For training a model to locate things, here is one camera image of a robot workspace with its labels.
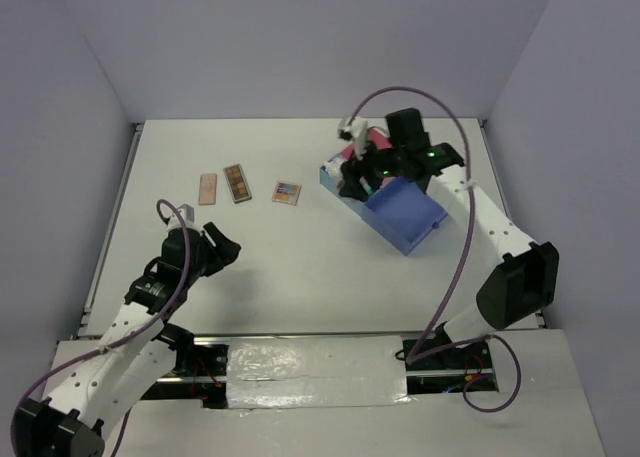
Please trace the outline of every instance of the wire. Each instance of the wire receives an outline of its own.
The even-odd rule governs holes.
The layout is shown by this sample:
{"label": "wire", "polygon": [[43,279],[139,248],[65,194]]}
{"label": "wire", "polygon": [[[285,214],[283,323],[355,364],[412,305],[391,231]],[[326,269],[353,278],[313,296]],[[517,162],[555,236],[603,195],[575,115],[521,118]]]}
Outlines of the wire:
{"label": "wire", "polygon": [[191,381],[191,398],[196,398],[196,379],[198,378],[198,362],[196,361],[196,367],[193,369],[193,380]]}
{"label": "wire", "polygon": [[507,351],[511,355],[511,358],[513,359],[513,364],[515,365],[515,368],[516,368],[516,385],[513,388],[511,395],[509,396],[509,398],[506,400],[504,404],[501,404],[498,407],[493,407],[489,409],[479,407],[469,400],[467,391],[469,390],[469,387],[471,387],[476,382],[479,382],[481,380],[485,380],[491,377],[488,374],[482,374],[482,375],[479,375],[478,377],[473,378],[472,380],[470,380],[465,384],[465,386],[462,388],[462,398],[467,403],[467,405],[472,409],[485,414],[491,414],[491,413],[500,412],[501,410],[506,409],[513,403],[514,400],[516,400],[516,397],[518,396],[518,393],[520,392],[520,387],[522,385],[522,368],[520,367],[520,361],[518,360],[518,356],[516,355],[516,353],[513,351],[513,348],[509,345],[509,343],[506,340],[504,340],[499,335],[495,335],[495,334],[488,336],[487,339],[496,339],[506,347]]}
{"label": "wire", "polygon": [[222,383],[218,382],[218,380],[209,373],[207,367],[204,365],[204,360],[200,359],[200,365],[202,366],[202,370],[204,370],[204,373],[207,374],[207,377],[209,377],[213,381],[213,385],[218,388],[222,387]]}
{"label": "wire", "polygon": [[[458,129],[458,132],[460,132],[460,136],[462,137],[462,142],[464,145],[464,153],[465,153],[465,162],[466,162],[465,175],[466,175],[467,181],[471,180],[471,146],[469,144],[469,138],[467,137],[467,134],[464,131],[464,128],[460,123],[460,120],[458,120],[458,118],[454,115],[453,111],[444,102],[442,102],[440,99],[438,99],[434,95],[429,94],[428,92],[424,92],[423,90],[416,89],[414,87],[405,87],[405,86],[392,86],[392,87],[385,87],[383,89],[377,90],[376,92],[373,92],[368,97],[366,97],[362,102],[360,102],[358,107],[356,107],[356,110],[353,112],[353,115],[349,120],[349,124],[353,122],[356,116],[360,113],[360,111],[364,108],[364,106],[369,101],[371,101],[371,99],[373,99],[374,97],[377,97],[378,95],[385,94],[387,92],[409,92],[412,94],[418,94],[434,102],[442,110],[445,111],[445,113],[449,116],[449,118],[453,120],[453,123],[455,124],[456,128]],[[409,355],[406,357],[406,362],[409,365],[413,364],[417,360],[420,360],[426,357],[426,355],[424,355],[425,354],[424,352],[422,354],[417,354],[417,352],[422,348],[424,343],[427,341],[427,338],[429,337],[429,335],[431,335],[431,332],[436,326],[436,323],[438,322],[440,317],[442,317],[442,314],[444,313],[444,309],[447,307],[447,305],[449,304],[449,301],[451,300],[453,291],[458,285],[458,281],[460,280],[460,277],[462,275],[462,270],[464,269],[464,266],[467,262],[467,258],[469,257],[469,252],[471,250],[471,241],[473,239],[473,229],[475,227],[475,220],[476,220],[475,219],[476,198],[475,198],[472,186],[468,188],[468,192],[469,192],[469,224],[467,226],[467,236],[464,240],[464,245],[462,248],[462,254],[460,255],[460,260],[458,261],[458,265],[456,266],[451,282],[449,283],[449,287],[447,288],[447,291],[445,292],[444,297],[440,302],[440,305],[438,306],[435,313],[433,314],[431,321],[429,321],[429,323],[427,324],[426,329],[420,335],[420,337],[418,338],[418,341],[409,352]]]}
{"label": "wire", "polygon": [[[453,111],[444,102],[442,102],[436,96],[429,94],[428,92],[425,92],[420,89],[416,89],[414,87],[406,87],[406,86],[391,86],[391,87],[385,87],[383,89],[377,90],[372,94],[368,95],[362,102],[360,102],[360,104],[356,107],[356,110],[354,110],[353,114],[351,115],[351,119],[349,120],[349,125],[353,123],[353,120],[358,116],[360,111],[362,111],[362,109],[364,108],[365,105],[367,105],[367,103],[369,103],[373,98],[377,97],[378,95],[386,94],[387,92],[409,92],[412,94],[418,94],[418,95],[421,95],[422,97],[427,98],[431,102],[434,102],[436,105],[438,105],[438,107],[444,110],[447,116],[455,124],[456,128],[458,129],[458,132],[460,132],[460,137],[462,137],[462,143],[464,145],[464,153],[465,153],[465,162],[466,162],[465,177],[467,181],[470,181],[471,180],[471,145],[469,143],[469,138],[467,137],[467,134],[464,131],[464,128],[462,127],[462,123],[454,115]],[[464,266],[467,263],[467,259],[469,258],[469,252],[471,250],[471,242],[473,240],[473,230],[475,227],[475,220],[476,220],[476,198],[473,192],[473,186],[469,186],[468,192],[469,192],[469,223],[467,225],[467,235],[464,239],[464,245],[462,247],[462,254],[460,255],[460,260],[456,265],[456,269],[453,273],[453,277],[451,278],[449,287],[447,288],[447,291],[445,292],[444,297],[440,302],[440,305],[438,305],[438,308],[433,314],[433,317],[431,317],[431,320],[427,324],[427,327],[424,329],[424,332],[422,332],[422,334],[418,338],[418,341],[411,348],[411,351],[409,352],[409,355],[406,356],[405,361],[407,364],[411,365],[417,362],[418,360],[424,359],[425,357],[436,354],[438,352],[442,352],[443,350],[459,347],[461,345],[468,345],[476,342],[482,342],[492,338],[498,339],[511,354],[511,357],[516,367],[516,386],[513,390],[513,393],[504,404],[502,404],[499,407],[496,407],[495,409],[482,409],[481,407],[476,406],[471,401],[469,401],[469,398],[466,395],[467,394],[466,391],[472,384],[474,384],[475,382],[478,382],[478,380],[488,378],[488,376],[485,376],[483,374],[467,382],[467,384],[463,388],[462,395],[464,397],[465,402],[475,410],[478,410],[480,412],[499,412],[503,409],[506,409],[509,405],[513,403],[513,401],[518,395],[518,392],[520,391],[520,383],[522,382],[522,370],[520,368],[520,362],[518,361],[518,357],[516,356],[513,349],[502,337],[497,335],[484,335],[481,337],[476,337],[474,339],[467,339],[459,342],[453,342],[451,344],[441,345],[439,347],[435,347],[433,349],[429,349],[424,352],[419,352],[420,349],[425,344],[425,342],[427,341],[427,338],[431,335],[438,320],[440,320],[440,317],[442,317],[442,314],[444,313],[445,308],[449,304],[449,301],[451,300],[451,296],[453,295],[453,292],[455,291],[456,286],[460,281],[460,277],[462,276],[462,270],[464,269]]]}
{"label": "wire", "polygon": [[122,419],[122,424],[120,425],[120,433],[118,434],[118,440],[116,440],[116,445],[113,447],[113,452],[111,452],[111,457],[116,457],[118,454],[118,450],[120,450],[120,446],[122,445],[122,440],[124,439],[124,433],[127,430],[127,424],[129,423],[129,416],[131,415],[131,409],[127,410],[127,413],[124,414],[124,419]]}
{"label": "wire", "polygon": [[482,374],[482,371],[484,370],[484,362],[482,361],[482,359],[477,356],[476,354],[471,354],[471,356],[476,362],[478,362],[478,364],[480,364],[480,367],[478,368],[478,372],[476,372],[473,375],[469,375],[469,357],[467,357],[464,360],[464,377],[465,379],[468,378],[469,380],[478,377],[480,374]]}
{"label": "wire", "polygon": [[44,384],[52,376],[62,372],[65,369],[68,369],[72,365],[78,364],[80,362],[86,362],[87,360],[91,360],[91,359],[97,357],[98,355],[101,355],[104,352],[108,352],[110,350],[117,349],[118,347],[122,347],[123,345],[127,344],[131,340],[135,339],[137,336],[139,336],[140,334],[145,332],[147,329],[149,329],[149,327],[151,327],[153,324],[155,324],[158,320],[160,320],[173,307],[173,304],[176,302],[176,299],[178,298],[178,296],[182,292],[182,288],[184,287],[184,284],[185,284],[185,282],[187,280],[187,274],[189,272],[189,265],[191,263],[190,262],[190,259],[191,259],[191,244],[189,242],[189,233],[188,233],[188,230],[187,230],[187,224],[184,221],[184,219],[182,218],[182,215],[180,215],[180,212],[178,211],[178,209],[175,208],[173,206],[173,204],[171,204],[170,202],[166,201],[165,199],[160,199],[156,203],[156,211],[158,212],[158,215],[160,216],[162,221],[165,224],[169,221],[169,219],[162,214],[162,206],[163,205],[169,207],[169,209],[171,210],[173,215],[175,215],[176,218],[178,219],[178,222],[180,222],[180,228],[182,229],[182,235],[184,237],[184,266],[182,267],[182,272],[180,274],[180,280],[178,281],[178,285],[176,286],[175,290],[173,291],[173,294],[171,295],[171,297],[169,298],[167,303],[164,305],[164,307],[162,309],[160,309],[160,312],[158,312],[151,319],[149,319],[149,321],[146,324],[144,324],[142,327],[140,327],[138,330],[135,330],[135,331],[131,332],[130,334],[126,335],[125,337],[122,337],[121,339],[118,339],[118,340],[110,343],[108,346],[106,346],[104,351],[101,351],[100,349],[94,349],[94,350],[92,350],[90,352],[87,352],[86,354],[79,355],[78,357],[75,357],[75,358],[71,359],[70,361],[65,362],[64,364],[59,365],[55,369],[50,370],[49,372],[44,374],[42,377],[40,377],[38,380],[36,380],[25,391],[25,393],[22,395],[22,397],[20,397],[20,400],[18,401],[18,405],[16,406],[16,409],[15,409],[15,411],[13,413],[13,417],[11,419],[11,428],[10,428],[11,445],[13,447],[13,452],[16,455],[18,455],[18,447],[17,447],[17,442],[16,442],[15,416],[16,416],[16,413],[17,413],[18,409],[20,408],[20,406],[24,403],[25,400],[27,400],[29,398],[29,396],[38,387],[40,387],[42,384]]}

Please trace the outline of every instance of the white wall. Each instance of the white wall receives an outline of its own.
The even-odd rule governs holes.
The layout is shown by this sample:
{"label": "white wall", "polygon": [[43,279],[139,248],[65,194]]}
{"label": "white wall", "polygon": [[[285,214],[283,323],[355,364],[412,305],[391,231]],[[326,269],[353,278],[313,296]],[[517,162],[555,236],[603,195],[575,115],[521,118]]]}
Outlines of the white wall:
{"label": "white wall", "polygon": [[334,117],[401,84],[486,117],[548,0],[64,1],[142,121]]}
{"label": "white wall", "polygon": [[560,251],[548,314],[610,457],[638,454],[638,22],[638,0],[550,0],[488,127],[516,221]]}
{"label": "white wall", "polygon": [[132,136],[60,0],[0,0],[0,455],[78,324]]}

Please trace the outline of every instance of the blue plastic container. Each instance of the blue plastic container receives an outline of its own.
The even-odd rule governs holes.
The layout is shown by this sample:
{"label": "blue plastic container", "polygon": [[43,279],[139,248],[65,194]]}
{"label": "blue plastic container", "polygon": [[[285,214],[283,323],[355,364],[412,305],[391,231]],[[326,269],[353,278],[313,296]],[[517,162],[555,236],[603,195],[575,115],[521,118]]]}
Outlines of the blue plastic container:
{"label": "blue plastic container", "polygon": [[335,183],[324,166],[320,168],[320,183],[404,255],[409,255],[447,216],[446,211],[415,183],[402,177],[393,179],[366,203],[338,196]]}

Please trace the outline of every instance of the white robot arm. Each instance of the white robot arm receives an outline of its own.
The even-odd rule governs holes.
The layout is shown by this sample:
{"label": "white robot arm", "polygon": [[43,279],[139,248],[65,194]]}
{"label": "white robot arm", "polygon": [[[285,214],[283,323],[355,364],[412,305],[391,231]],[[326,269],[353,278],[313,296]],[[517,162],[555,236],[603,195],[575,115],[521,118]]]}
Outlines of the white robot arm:
{"label": "white robot arm", "polygon": [[131,284],[118,315],[98,343],[99,355],[80,364],[41,402],[26,399],[18,407],[14,416],[17,455],[102,455],[104,441],[117,422],[158,378],[179,366],[193,346],[193,335],[168,320],[186,302],[188,289],[200,277],[235,262],[241,247],[212,223],[205,224],[204,231],[197,229],[193,208],[183,205],[178,211],[186,224],[188,243],[179,220],[166,219],[168,235],[162,253]]}
{"label": "white robot arm", "polygon": [[331,165],[343,197],[366,201],[388,176],[415,182],[442,206],[463,229],[470,209],[469,186],[475,198],[474,246],[485,257],[487,280],[475,302],[436,328],[430,347],[473,339],[502,330],[553,301],[558,252],[551,243],[538,245],[518,229],[473,182],[467,182],[465,164],[449,144],[431,145],[417,109],[386,116],[391,148],[377,149],[362,142],[366,121],[356,118],[339,128],[340,138],[358,143],[364,151]]}

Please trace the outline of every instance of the small box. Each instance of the small box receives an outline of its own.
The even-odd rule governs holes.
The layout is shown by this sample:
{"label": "small box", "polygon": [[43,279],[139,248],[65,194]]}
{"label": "small box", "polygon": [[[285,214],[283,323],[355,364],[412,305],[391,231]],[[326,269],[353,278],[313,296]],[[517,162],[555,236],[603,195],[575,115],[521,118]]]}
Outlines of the small box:
{"label": "small box", "polygon": [[[378,148],[384,148],[378,143],[380,138],[378,141],[375,138],[372,140]],[[345,151],[334,158],[348,157],[350,152],[345,155]],[[402,177],[389,179],[367,202],[340,197],[336,183],[326,172],[324,165],[320,167],[320,183],[404,255],[409,255],[447,216],[447,212],[415,183]]]}
{"label": "small box", "polygon": [[247,183],[247,179],[244,176],[244,172],[240,164],[225,167],[223,171],[224,175],[227,177],[227,184],[229,184],[233,203],[239,204],[240,202],[251,200],[249,184]]}
{"label": "small box", "polygon": [[291,182],[279,180],[276,183],[276,188],[273,191],[271,200],[281,204],[297,205],[301,190],[302,186],[300,184],[292,184]]}

